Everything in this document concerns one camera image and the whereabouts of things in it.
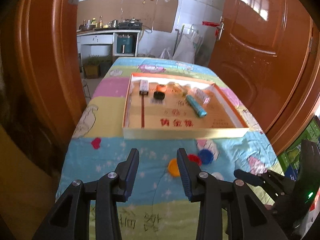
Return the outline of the red bottle cap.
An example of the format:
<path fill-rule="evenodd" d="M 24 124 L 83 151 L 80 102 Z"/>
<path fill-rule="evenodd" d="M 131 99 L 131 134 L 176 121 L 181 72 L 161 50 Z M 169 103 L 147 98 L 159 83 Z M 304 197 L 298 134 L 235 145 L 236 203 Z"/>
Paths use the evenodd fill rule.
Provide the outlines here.
<path fill-rule="evenodd" d="M 189 155 L 188 155 L 188 159 L 189 159 L 191 162 L 196 163 L 198 166 L 201 166 L 201 165 L 202 165 L 202 161 L 201 161 L 201 159 L 199 158 L 198 155 L 189 154 Z"/>

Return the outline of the plain orange bottle cap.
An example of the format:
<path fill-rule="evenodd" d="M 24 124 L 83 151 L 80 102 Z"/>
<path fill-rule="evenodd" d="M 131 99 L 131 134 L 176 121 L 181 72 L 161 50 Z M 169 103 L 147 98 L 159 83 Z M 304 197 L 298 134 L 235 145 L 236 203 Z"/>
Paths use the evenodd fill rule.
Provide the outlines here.
<path fill-rule="evenodd" d="M 172 177 L 180 176 L 180 172 L 177 164 L 177 158 L 171 159 L 171 161 L 169 161 L 168 172 Z"/>

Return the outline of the blue bottle cap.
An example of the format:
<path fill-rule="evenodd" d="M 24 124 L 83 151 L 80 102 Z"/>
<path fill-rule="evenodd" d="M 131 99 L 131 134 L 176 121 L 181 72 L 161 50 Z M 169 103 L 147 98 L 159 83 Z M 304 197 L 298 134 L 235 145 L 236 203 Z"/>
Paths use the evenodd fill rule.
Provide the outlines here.
<path fill-rule="evenodd" d="M 211 164 L 214 160 L 213 153 L 208 149 L 202 149 L 198 152 L 197 156 L 199 157 L 203 165 Z"/>

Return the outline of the teal rectangular box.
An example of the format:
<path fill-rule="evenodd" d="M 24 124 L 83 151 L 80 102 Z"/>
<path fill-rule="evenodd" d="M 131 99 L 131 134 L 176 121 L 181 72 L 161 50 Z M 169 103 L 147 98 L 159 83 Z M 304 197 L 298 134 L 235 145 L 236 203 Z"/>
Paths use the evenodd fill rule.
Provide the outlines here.
<path fill-rule="evenodd" d="M 207 115 L 204 108 L 191 95 L 187 94 L 185 99 L 199 118 L 204 118 Z"/>

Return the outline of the floral transparent rectangular box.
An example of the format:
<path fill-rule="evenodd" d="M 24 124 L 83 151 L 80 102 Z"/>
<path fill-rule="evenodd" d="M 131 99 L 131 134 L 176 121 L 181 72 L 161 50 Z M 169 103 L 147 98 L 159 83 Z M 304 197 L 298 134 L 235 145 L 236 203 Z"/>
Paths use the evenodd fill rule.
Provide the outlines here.
<path fill-rule="evenodd" d="M 202 102 L 202 104 L 206 105 L 210 102 L 210 96 L 208 96 L 203 90 L 195 87 L 193 88 L 193 93 Z"/>

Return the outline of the black bottle cap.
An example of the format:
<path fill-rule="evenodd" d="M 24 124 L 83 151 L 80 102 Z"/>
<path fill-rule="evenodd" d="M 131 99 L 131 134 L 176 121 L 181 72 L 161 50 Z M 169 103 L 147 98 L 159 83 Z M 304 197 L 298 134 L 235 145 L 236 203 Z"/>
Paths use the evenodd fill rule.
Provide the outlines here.
<path fill-rule="evenodd" d="M 164 100 L 164 98 L 165 98 L 165 93 L 160 92 L 160 91 L 155 91 L 155 92 L 153 93 L 153 98 L 154 98 L 155 100 Z"/>

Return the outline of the white cartoon rectangular box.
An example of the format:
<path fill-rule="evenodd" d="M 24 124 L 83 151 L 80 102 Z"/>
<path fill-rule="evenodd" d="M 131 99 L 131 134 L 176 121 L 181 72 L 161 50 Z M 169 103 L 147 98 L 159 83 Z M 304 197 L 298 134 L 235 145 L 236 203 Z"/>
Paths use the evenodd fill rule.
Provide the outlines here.
<path fill-rule="evenodd" d="M 147 80 L 140 80 L 139 94 L 140 95 L 149 94 L 149 82 Z"/>

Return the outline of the gold rectangular box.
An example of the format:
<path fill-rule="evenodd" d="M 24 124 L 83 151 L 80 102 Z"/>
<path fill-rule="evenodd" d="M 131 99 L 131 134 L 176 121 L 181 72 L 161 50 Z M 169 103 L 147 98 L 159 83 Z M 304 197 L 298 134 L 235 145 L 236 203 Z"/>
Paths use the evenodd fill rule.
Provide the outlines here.
<path fill-rule="evenodd" d="M 184 96 L 186 96 L 188 94 L 188 90 L 185 89 L 184 87 L 182 87 L 178 83 L 171 82 L 170 83 L 170 87 L 171 87 L 171 90 L 172 90 L 172 94 L 180 95 L 182 97 L 184 97 Z"/>

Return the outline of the orange cap with label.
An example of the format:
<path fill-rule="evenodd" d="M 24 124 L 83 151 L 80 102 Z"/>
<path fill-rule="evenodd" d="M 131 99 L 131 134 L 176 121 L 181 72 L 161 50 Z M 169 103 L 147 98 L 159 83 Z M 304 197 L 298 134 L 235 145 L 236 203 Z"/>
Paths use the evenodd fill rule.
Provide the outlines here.
<path fill-rule="evenodd" d="M 156 90 L 158 91 L 158 92 L 162 92 L 162 93 L 165 93 L 166 92 L 166 90 L 167 90 L 167 86 L 166 85 L 157 85 L 156 86 Z"/>

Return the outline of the green cardboard carton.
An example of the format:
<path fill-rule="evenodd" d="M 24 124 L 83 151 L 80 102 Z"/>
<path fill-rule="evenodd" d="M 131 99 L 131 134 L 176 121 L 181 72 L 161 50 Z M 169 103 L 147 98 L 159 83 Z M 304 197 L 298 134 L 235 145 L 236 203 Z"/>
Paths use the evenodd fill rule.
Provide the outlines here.
<path fill-rule="evenodd" d="M 314 116 L 300 136 L 280 155 L 277 156 L 284 175 L 291 180 L 296 180 L 299 172 L 299 159 L 302 151 L 302 141 L 309 140 L 319 146 L 319 117 Z"/>

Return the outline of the colourful cartoon tablecloth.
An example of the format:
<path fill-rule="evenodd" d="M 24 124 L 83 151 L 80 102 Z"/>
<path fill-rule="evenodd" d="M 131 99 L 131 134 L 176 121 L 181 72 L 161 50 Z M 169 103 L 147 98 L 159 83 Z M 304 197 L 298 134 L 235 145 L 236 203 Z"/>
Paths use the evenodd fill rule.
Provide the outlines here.
<path fill-rule="evenodd" d="M 193 77 L 217 84 L 249 125 L 241 138 L 216 140 L 126 140 L 122 133 L 125 97 L 132 73 Z M 140 162 L 132 195 L 118 205 L 123 239 L 194 239 L 199 204 L 188 201 L 180 178 L 168 172 L 179 148 L 197 154 L 210 150 L 214 160 L 202 169 L 217 179 L 234 180 L 237 169 L 282 173 L 276 154 L 253 115 L 209 68 L 147 57 L 120 57 L 101 80 L 68 146 L 56 196 L 76 179 L 95 181 L 126 160 L 132 148 Z"/>

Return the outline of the shallow orange-rimmed cardboard tray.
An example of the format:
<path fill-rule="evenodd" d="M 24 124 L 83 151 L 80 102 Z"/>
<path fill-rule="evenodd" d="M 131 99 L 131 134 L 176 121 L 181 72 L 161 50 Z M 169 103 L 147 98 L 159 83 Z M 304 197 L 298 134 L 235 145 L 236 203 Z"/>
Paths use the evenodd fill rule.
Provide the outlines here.
<path fill-rule="evenodd" d="M 148 95 L 139 94 L 140 80 L 149 82 Z M 172 94 L 171 82 L 187 89 L 207 115 L 199 118 L 185 96 Z M 167 86 L 164 100 L 153 98 L 159 84 Z M 208 104 L 202 104 L 195 96 L 195 87 L 210 96 Z M 144 140 L 240 138 L 249 130 L 243 117 L 215 83 L 185 76 L 151 73 L 131 74 L 122 128 L 124 138 Z"/>

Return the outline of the round metal stool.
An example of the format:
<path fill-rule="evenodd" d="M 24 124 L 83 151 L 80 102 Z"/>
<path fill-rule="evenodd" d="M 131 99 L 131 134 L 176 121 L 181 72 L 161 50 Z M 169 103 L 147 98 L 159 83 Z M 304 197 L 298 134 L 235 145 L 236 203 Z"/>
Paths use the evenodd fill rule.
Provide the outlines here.
<path fill-rule="evenodd" d="M 91 94 L 89 91 L 89 86 L 88 86 L 87 80 L 81 79 L 81 84 L 82 84 L 82 90 L 83 90 L 85 98 L 91 99 Z"/>

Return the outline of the potted green plant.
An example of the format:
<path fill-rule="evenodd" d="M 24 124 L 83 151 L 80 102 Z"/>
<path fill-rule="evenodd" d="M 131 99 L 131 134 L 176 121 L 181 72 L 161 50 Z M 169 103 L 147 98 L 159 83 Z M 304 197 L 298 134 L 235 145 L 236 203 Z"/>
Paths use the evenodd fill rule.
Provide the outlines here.
<path fill-rule="evenodd" d="M 87 79 L 96 79 L 101 76 L 100 65 L 112 65 L 112 56 L 89 55 L 82 61 L 84 77 Z"/>

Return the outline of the teal air fryer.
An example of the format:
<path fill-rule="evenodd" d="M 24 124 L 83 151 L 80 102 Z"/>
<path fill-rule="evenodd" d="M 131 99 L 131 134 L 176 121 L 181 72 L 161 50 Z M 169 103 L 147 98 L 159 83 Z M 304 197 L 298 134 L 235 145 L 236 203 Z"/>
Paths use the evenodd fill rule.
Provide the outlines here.
<path fill-rule="evenodd" d="M 121 34 L 117 37 L 117 53 L 133 53 L 133 35 Z"/>

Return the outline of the brown wooden door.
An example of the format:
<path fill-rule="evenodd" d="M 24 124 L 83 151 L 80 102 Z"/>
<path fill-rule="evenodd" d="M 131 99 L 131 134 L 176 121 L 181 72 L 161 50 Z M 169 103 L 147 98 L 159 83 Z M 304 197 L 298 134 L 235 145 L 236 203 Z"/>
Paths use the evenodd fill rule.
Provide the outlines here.
<path fill-rule="evenodd" d="M 312 20 L 299 0 L 225 0 L 209 68 L 268 131 L 305 67 Z"/>

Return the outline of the white plastic sack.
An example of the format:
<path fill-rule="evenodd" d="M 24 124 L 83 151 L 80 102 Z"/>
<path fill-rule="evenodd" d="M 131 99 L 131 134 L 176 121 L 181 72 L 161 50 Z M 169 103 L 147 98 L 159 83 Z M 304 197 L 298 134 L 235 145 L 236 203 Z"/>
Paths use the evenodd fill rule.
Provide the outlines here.
<path fill-rule="evenodd" d="M 198 33 L 183 34 L 172 59 L 194 64 L 199 40 Z"/>

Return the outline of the white kitchen counter cabinet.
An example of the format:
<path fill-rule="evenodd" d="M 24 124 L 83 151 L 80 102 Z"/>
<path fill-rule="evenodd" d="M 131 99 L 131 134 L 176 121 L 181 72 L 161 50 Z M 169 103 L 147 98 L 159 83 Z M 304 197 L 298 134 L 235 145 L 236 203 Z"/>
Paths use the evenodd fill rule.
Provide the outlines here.
<path fill-rule="evenodd" d="M 118 57 L 137 57 L 139 48 L 139 39 L 141 30 L 102 30 L 102 31 L 87 31 L 77 33 L 76 44 L 81 62 L 84 63 L 92 56 L 100 58 L 111 56 L 112 61 Z M 132 53 L 117 52 L 117 42 L 119 36 L 133 36 Z"/>

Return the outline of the black gas stove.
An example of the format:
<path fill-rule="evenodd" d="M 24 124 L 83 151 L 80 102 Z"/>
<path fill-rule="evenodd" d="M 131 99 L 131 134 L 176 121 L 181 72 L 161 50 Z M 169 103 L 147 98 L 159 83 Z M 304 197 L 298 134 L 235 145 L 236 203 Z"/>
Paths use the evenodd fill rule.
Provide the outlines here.
<path fill-rule="evenodd" d="M 126 30 L 141 30 L 143 23 L 138 20 L 125 20 L 123 22 L 119 22 L 118 29 L 126 29 Z"/>

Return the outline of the cardboard wall panel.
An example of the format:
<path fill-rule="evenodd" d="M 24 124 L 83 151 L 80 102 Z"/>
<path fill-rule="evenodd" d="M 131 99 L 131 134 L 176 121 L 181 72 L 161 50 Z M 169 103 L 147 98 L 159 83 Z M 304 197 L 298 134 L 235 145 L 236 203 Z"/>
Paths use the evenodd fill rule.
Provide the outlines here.
<path fill-rule="evenodd" d="M 84 0 L 78 3 L 76 26 L 99 17 L 112 20 L 140 20 L 152 30 L 170 33 L 174 28 L 178 0 Z"/>

